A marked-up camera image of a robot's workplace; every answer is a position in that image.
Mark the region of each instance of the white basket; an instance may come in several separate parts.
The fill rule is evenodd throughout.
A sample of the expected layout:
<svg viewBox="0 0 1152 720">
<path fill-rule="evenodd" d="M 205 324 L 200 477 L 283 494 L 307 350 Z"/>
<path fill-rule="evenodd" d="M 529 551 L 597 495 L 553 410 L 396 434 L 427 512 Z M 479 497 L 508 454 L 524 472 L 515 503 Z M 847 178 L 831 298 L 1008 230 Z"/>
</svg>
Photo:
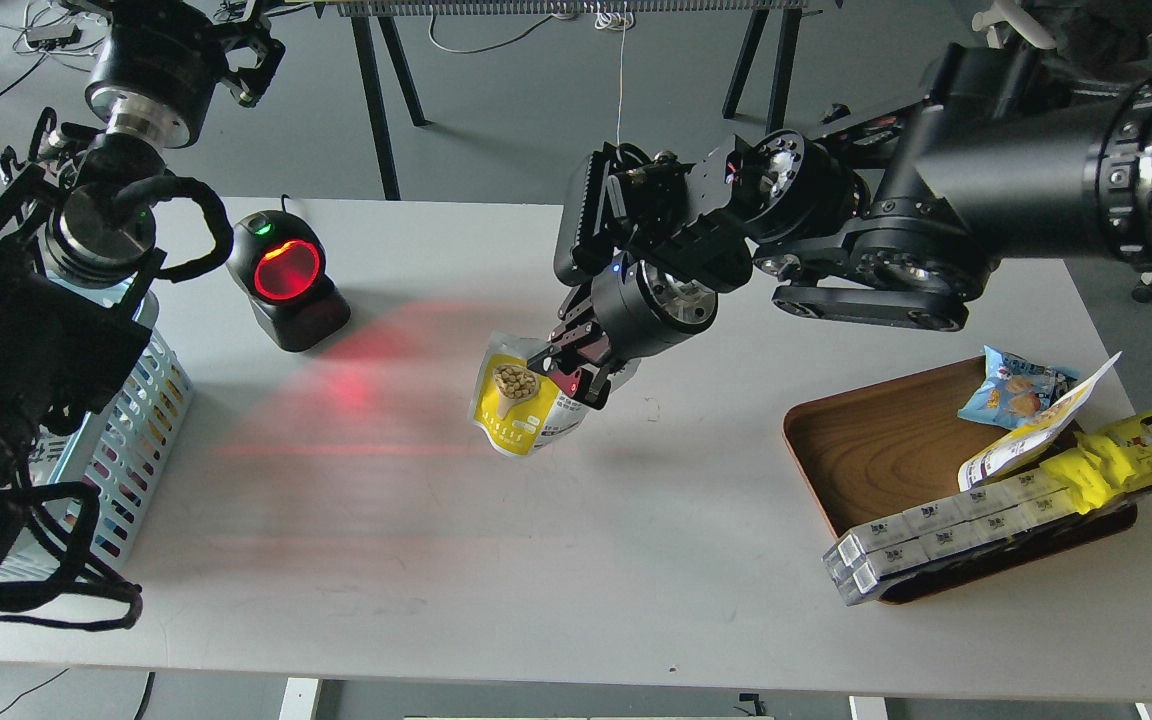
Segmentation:
<svg viewBox="0 0 1152 720">
<path fill-rule="evenodd" d="M 127 290 L 126 283 L 104 291 L 65 287 L 106 306 Z M 157 301 L 150 293 L 137 310 L 136 320 L 152 327 L 156 319 Z M 162 482 L 164 465 L 192 396 L 194 384 L 172 348 L 154 331 L 123 389 L 104 411 L 89 414 L 78 432 L 69 437 L 41 433 L 35 446 L 29 461 L 35 484 L 82 480 L 100 491 L 100 520 L 92 555 L 115 570 L 127 561 L 145 523 L 150 500 Z M 78 506 L 71 503 L 63 514 L 59 507 L 50 507 L 50 511 L 71 525 Z M 55 568 L 56 561 L 50 553 L 32 536 L 22 533 L 0 564 L 0 579 L 46 579 Z"/>
</svg>

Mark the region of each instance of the brown tray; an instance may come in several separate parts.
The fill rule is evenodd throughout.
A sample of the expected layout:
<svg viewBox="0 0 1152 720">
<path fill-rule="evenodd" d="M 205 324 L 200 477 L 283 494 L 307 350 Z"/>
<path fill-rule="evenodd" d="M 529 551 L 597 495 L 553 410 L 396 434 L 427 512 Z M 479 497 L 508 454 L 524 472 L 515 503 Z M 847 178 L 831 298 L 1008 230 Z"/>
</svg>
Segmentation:
<svg viewBox="0 0 1152 720">
<path fill-rule="evenodd" d="M 879 382 L 795 406 L 785 416 L 785 441 L 803 471 L 833 537 L 871 520 L 958 492 L 964 461 L 1006 430 L 957 418 L 984 379 L 984 357 Z M 1073 429 L 1053 452 L 1073 447 Z M 885 602 L 909 602 L 1132 526 L 1135 505 L 1089 514 L 1044 530 L 1005 550 L 924 573 L 886 593 Z"/>
</svg>

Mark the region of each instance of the yellow snack bag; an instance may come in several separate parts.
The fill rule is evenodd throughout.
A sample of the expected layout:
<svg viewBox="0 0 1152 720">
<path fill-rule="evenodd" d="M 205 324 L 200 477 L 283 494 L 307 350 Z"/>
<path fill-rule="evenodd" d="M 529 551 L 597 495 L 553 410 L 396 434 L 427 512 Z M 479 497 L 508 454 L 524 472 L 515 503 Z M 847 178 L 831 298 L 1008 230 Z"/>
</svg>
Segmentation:
<svg viewBox="0 0 1152 720">
<path fill-rule="evenodd" d="M 590 407 L 563 395 L 545 376 L 526 369 L 526 357 L 548 343 L 494 332 L 483 357 L 470 401 L 470 422 L 483 429 L 492 447 L 508 457 L 525 457 L 571 433 Z M 634 376 L 637 361 L 608 378 L 614 391 Z"/>
<path fill-rule="evenodd" d="M 1079 434 L 1078 447 L 1043 461 L 1041 467 L 1070 488 L 1082 514 L 1152 486 L 1152 410 Z"/>
</svg>

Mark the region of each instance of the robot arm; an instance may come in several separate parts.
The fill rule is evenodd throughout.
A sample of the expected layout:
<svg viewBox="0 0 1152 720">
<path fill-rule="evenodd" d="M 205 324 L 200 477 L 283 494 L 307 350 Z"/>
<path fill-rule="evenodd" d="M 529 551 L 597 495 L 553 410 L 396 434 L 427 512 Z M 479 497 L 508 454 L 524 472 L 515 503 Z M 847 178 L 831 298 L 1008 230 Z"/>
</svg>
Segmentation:
<svg viewBox="0 0 1152 720">
<path fill-rule="evenodd" d="M 40 425 L 69 434 L 83 414 L 100 411 L 123 387 L 150 340 L 132 314 L 154 279 L 184 281 L 228 258 L 233 228 L 223 204 L 205 183 L 169 173 L 160 152 L 197 141 L 215 86 L 228 86 L 243 106 L 259 101 L 283 45 L 270 37 L 263 0 L 222 24 L 180 0 L 63 5 L 109 18 L 109 38 L 88 83 L 88 105 L 105 127 L 59 124 L 46 109 L 28 162 L 16 165 L 10 150 L 0 158 L 10 180 L 0 197 L 0 564 L 24 529 L 58 560 L 48 579 L 0 582 L 0 612 L 8 614 L 0 620 L 126 628 L 141 614 L 141 589 L 88 550 L 99 515 L 94 488 L 81 482 L 29 487 L 26 456 Z M 225 56 L 238 47 L 255 51 L 253 67 L 229 67 Z M 174 197 L 196 202 L 215 247 L 165 268 L 152 206 Z M 9 230 L 13 219 L 17 227 Z M 100 306 L 46 273 L 78 287 L 131 282 L 119 304 Z M 59 498 L 78 502 L 71 526 L 60 526 L 41 507 Z M 82 624 L 14 615 L 62 593 L 109 598 L 127 611 Z"/>
<path fill-rule="evenodd" d="M 1152 270 L 1152 79 L 1076 90 L 1030 47 L 954 45 L 904 108 L 812 138 L 732 138 L 696 165 L 594 152 L 554 259 L 575 288 L 529 365 L 602 407 L 608 372 L 705 331 L 751 266 L 782 282 L 787 313 L 941 332 L 963 328 L 1005 258 Z M 884 169 L 873 197 L 852 168 Z"/>
</svg>

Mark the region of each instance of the red scanner light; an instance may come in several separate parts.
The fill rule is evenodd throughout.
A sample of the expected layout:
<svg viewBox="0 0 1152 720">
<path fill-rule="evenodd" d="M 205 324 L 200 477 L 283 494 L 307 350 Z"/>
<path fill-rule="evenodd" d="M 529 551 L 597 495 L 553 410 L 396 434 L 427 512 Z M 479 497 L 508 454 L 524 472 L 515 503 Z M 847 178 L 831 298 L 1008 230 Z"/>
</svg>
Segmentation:
<svg viewBox="0 0 1152 720">
<path fill-rule="evenodd" d="M 294 300 L 310 290 L 321 272 L 323 252 L 310 242 L 294 238 L 262 256 L 252 281 L 265 300 Z"/>
</svg>

